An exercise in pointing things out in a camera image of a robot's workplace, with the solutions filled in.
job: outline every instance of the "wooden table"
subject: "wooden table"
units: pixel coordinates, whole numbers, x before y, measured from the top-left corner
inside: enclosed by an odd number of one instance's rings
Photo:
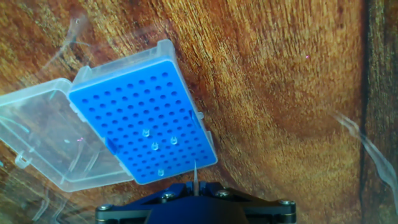
[[[398,3],[393,0],[28,1],[0,3],[0,92],[64,77],[170,39],[219,162],[201,180],[297,202],[299,223],[397,223],[392,192],[360,142],[328,113],[358,123],[398,171]],[[55,61],[70,19],[87,18]],[[92,223],[193,179],[125,182],[68,194],[0,145],[0,219]]]

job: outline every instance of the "blue plastic tray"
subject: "blue plastic tray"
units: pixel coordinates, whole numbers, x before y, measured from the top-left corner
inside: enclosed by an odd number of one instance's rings
[[[217,162],[168,56],[78,84],[69,97],[139,184]]]

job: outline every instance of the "screw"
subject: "screw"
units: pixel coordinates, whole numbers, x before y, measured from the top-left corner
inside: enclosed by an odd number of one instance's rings
[[[216,197],[228,197],[229,196],[229,191],[227,190],[219,190],[216,193]]]
[[[287,200],[287,199],[280,199],[279,203],[281,205],[294,205],[294,204],[296,204],[294,201]]]
[[[174,197],[175,197],[174,192],[164,192],[162,195],[162,199],[170,199],[170,198],[174,198]]]
[[[105,210],[112,208],[112,206],[113,205],[111,205],[111,204],[104,204],[104,205],[99,206],[98,210],[105,211]]]

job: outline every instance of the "black metal bracket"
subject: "black metal bracket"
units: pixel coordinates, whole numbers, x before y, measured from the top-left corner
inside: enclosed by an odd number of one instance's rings
[[[95,218],[96,223],[296,223],[296,204],[268,202],[219,182],[200,182],[200,195],[195,197],[192,182],[187,182],[124,206],[103,205]]]

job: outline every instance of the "clear plastic lid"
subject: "clear plastic lid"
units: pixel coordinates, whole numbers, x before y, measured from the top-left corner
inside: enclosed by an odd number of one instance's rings
[[[0,139],[66,192],[132,180],[103,141],[70,108],[64,78],[0,96]]]

